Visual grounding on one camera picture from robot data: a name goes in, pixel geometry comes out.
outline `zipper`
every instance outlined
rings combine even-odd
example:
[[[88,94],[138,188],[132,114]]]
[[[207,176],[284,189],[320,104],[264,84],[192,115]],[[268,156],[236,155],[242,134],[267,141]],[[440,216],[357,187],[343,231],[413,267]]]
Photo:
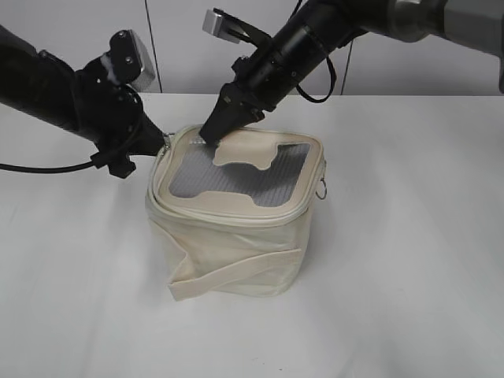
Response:
[[[159,166],[159,164],[164,160],[166,157],[165,155],[172,149],[173,146],[176,145],[178,140],[185,135],[186,132],[191,130],[194,127],[188,127],[180,132],[177,132],[175,135],[174,134],[168,134],[165,135],[165,146],[163,150],[160,152],[160,154],[157,157],[157,160],[154,165],[154,170],[153,174],[151,176],[150,182],[153,182],[154,174],[156,171],[156,168]],[[224,226],[232,226],[232,227],[259,227],[259,228],[264,228],[264,227],[276,227],[280,225],[284,225],[287,223],[290,223],[294,219],[297,219],[300,217],[302,214],[304,214],[305,211],[309,208],[310,203],[313,201],[313,199],[316,196],[317,193],[317,188],[319,183],[324,180],[325,177],[325,170],[326,170],[326,160],[322,158],[321,162],[317,166],[317,172],[315,176],[313,177],[312,183],[310,184],[311,187],[309,189],[308,195],[303,199],[302,204],[298,206],[296,209],[292,210],[290,213],[284,214],[281,217],[263,217],[263,218],[257,218],[257,217],[226,217],[226,216],[219,216],[219,215],[211,215],[211,214],[204,214],[204,213],[198,213],[194,212],[191,210],[187,210],[184,208],[180,208],[178,206],[161,206],[159,203],[154,204],[155,208],[158,209],[158,211],[161,211],[165,216],[169,217],[175,217],[177,219],[184,219],[187,221],[202,221],[202,222],[209,222],[212,224],[219,224],[219,225],[224,225]],[[154,188],[150,185],[150,191],[151,191],[151,201],[156,201],[156,195],[154,194]]]

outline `metal bracket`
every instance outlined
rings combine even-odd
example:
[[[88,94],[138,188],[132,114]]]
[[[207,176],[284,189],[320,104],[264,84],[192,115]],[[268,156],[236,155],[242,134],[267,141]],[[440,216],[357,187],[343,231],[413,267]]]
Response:
[[[256,47],[271,40],[269,34],[217,8],[206,11],[203,31],[224,41],[244,41]]]

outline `white wall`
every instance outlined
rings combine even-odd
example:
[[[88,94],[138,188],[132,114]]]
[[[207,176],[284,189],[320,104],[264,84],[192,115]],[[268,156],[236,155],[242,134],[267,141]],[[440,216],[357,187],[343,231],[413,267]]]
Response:
[[[202,31],[207,9],[219,7],[274,35],[295,0],[2,0],[0,24],[47,49],[74,68],[108,49],[112,34],[134,29],[149,49],[148,4],[163,89],[168,93],[217,93],[232,80],[231,65],[252,46],[234,45]],[[341,90],[348,48],[334,57]],[[354,44],[345,95],[498,95],[498,58],[429,37],[407,44],[365,35]],[[329,74],[321,65],[303,83],[324,95]],[[150,91],[158,91],[158,84]]]
[[[216,39],[202,30],[206,10],[220,8],[275,35],[291,15],[296,1],[255,0],[149,0],[154,44],[161,71],[163,91],[169,93],[218,93],[222,84],[233,79],[232,64],[254,47]],[[348,49],[333,54],[341,90]],[[311,94],[326,95],[329,73],[319,67],[303,83]]]
[[[497,57],[438,37],[367,34],[354,43],[345,95],[498,95],[499,67]]]
[[[143,0],[1,0],[0,24],[74,69],[107,51],[121,29],[135,30],[152,56]]]

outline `bag lid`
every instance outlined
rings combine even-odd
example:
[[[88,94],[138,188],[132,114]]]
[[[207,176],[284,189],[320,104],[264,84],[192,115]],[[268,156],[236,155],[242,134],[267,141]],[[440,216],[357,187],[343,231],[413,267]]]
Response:
[[[308,206],[324,163],[319,140],[247,128],[211,147],[198,137],[199,129],[181,131],[161,159],[154,195],[165,208],[253,219]]]

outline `black cylinder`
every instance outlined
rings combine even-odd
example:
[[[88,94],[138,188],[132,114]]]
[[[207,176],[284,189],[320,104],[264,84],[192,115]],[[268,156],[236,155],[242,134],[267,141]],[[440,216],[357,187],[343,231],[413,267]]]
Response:
[[[0,102],[96,142],[98,134],[80,129],[71,75],[39,55],[0,46]]]
[[[276,106],[357,28],[336,4],[308,1],[238,71],[236,83],[268,107]]]

